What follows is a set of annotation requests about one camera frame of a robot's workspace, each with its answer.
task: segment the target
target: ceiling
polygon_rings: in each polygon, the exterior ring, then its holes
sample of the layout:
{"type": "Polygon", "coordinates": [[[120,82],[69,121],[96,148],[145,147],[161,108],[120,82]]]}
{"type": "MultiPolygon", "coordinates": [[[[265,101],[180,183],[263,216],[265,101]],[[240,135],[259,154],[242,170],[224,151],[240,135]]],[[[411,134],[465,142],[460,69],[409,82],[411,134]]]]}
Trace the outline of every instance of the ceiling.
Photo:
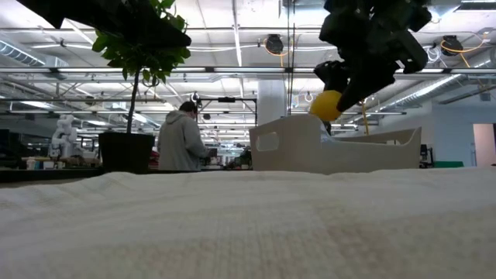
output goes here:
{"type": "MultiPolygon", "coordinates": [[[[229,66],[229,67],[280,67],[280,57],[270,55],[263,47],[258,47],[257,42],[263,41],[269,33],[279,33],[283,42],[288,36],[293,36],[288,32],[288,21],[285,11],[279,16],[278,0],[236,0],[236,17],[239,25],[239,42],[241,48],[241,59],[236,55],[235,32],[233,32],[234,14],[233,2],[225,0],[177,0],[177,13],[186,18],[188,22],[188,35],[192,38],[192,56],[187,59],[185,67],[199,66],[229,66]],[[224,51],[212,52],[212,50],[199,48],[225,47],[224,51]]],[[[68,63],[69,67],[105,67],[107,61],[100,57],[99,53],[91,51],[90,41],[96,39],[93,30],[80,23],[71,25],[64,22],[61,30],[55,30],[44,19],[29,11],[15,0],[0,0],[0,40],[5,39],[21,46],[25,51],[33,56],[50,55],[59,57],[68,63]],[[84,38],[75,29],[79,29],[86,35],[84,38]],[[64,41],[69,46],[53,46],[64,41]]],[[[306,9],[298,11],[291,17],[296,28],[299,29],[295,37],[296,52],[294,57],[295,67],[314,67],[326,60],[339,59],[337,51],[329,44],[319,40],[318,30],[322,25],[327,12],[324,9],[306,9]]],[[[423,45],[430,46],[439,43],[443,35],[457,35],[460,42],[466,49],[477,47],[481,44],[482,35],[480,30],[487,27],[494,27],[496,22],[496,12],[452,12],[445,15],[439,22],[431,22],[421,32],[415,34],[415,38],[423,45]]],[[[491,47],[496,40],[496,32],[490,32],[485,37],[486,41],[480,49],[467,53],[466,58],[478,55],[480,52],[491,47]]],[[[436,59],[435,63],[429,67],[461,67],[463,61],[460,56],[444,57],[436,59]]],[[[283,67],[288,66],[287,58],[282,60],[283,67]]],[[[10,58],[0,56],[0,67],[25,67],[10,58]]],[[[43,75],[13,74],[11,78],[16,78],[23,83],[30,84],[41,91],[54,93],[57,84],[46,80],[42,82],[43,75]]],[[[73,75],[74,79],[91,78],[91,75],[73,75]]],[[[191,93],[197,92],[200,97],[234,96],[240,97],[239,78],[243,79],[243,96],[245,98],[257,97],[257,81],[260,76],[212,76],[212,74],[188,74],[187,82],[184,82],[184,75],[175,74],[169,80],[169,85],[159,85],[153,88],[155,98],[161,98],[170,106],[162,103],[139,103],[138,110],[153,111],[173,109],[179,106],[182,101],[188,100],[191,93]]],[[[113,78],[112,76],[97,74],[94,78],[113,78]]],[[[424,81],[422,78],[413,80],[398,80],[370,99],[367,107],[373,107],[379,102],[385,102],[396,94],[407,90],[424,81]]],[[[129,98],[131,94],[131,84],[129,82],[105,82],[105,83],[80,83],[77,89],[70,88],[73,83],[59,83],[59,92],[67,91],[65,98],[86,98],[94,95],[96,98],[129,98]]],[[[294,105],[298,104],[295,110],[306,110],[308,102],[305,96],[308,94],[317,95],[323,88],[323,83],[311,76],[295,76],[293,84],[293,95],[297,96],[294,105]]],[[[147,88],[140,85],[140,93],[146,92],[147,88]]],[[[9,97],[16,96],[16,92],[10,92],[9,97]]],[[[147,98],[153,98],[151,91],[147,92],[147,98]]],[[[78,108],[85,109],[84,103],[76,104],[78,108]]],[[[255,117],[249,114],[249,109],[241,103],[219,104],[213,102],[208,106],[210,110],[236,110],[247,111],[242,115],[213,115],[211,120],[205,122],[238,122],[254,123],[255,117]]],[[[165,115],[145,115],[149,120],[161,124],[165,115]]]]}

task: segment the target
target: man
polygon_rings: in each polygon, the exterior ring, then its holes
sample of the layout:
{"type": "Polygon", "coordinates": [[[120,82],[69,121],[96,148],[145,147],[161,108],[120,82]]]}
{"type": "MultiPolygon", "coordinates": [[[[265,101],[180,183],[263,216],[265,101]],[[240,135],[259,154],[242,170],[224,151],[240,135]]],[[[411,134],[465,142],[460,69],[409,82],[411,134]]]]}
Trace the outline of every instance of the man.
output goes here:
{"type": "Polygon", "coordinates": [[[167,115],[158,137],[159,170],[201,170],[200,158],[206,157],[208,151],[195,121],[197,114],[196,104],[189,101],[167,115]]]}

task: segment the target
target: white cloth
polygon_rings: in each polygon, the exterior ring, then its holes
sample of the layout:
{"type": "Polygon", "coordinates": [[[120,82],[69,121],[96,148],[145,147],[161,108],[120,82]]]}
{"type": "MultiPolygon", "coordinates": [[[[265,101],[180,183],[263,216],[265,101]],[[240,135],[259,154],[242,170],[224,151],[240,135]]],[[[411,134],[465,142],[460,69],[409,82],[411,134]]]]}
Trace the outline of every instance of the white cloth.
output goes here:
{"type": "Polygon", "coordinates": [[[496,168],[0,190],[0,278],[494,279],[496,168]]]}

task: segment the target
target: black planter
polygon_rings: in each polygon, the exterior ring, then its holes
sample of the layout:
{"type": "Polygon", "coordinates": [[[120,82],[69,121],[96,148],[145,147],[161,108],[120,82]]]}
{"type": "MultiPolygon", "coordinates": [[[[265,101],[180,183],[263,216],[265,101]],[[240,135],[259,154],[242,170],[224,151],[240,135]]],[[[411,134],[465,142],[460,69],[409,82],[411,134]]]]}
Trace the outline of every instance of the black planter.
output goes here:
{"type": "Polygon", "coordinates": [[[105,172],[145,174],[155,136],[128,133],[101,133],[98,144],[105,172]]]}

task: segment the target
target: white plastic bin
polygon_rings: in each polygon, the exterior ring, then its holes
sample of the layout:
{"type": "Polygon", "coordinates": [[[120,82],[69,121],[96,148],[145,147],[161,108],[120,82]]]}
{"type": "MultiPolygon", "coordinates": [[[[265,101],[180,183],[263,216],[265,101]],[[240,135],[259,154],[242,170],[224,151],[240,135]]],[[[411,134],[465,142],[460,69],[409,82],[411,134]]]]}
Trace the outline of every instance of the white plastic bin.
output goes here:
{"type": "Polygon", "coordinates": [[[322,142],[321,124],[313,115],[292,115],[251,129],[253,169],[334,174],[419,167],[420,128],[322,142]]]}

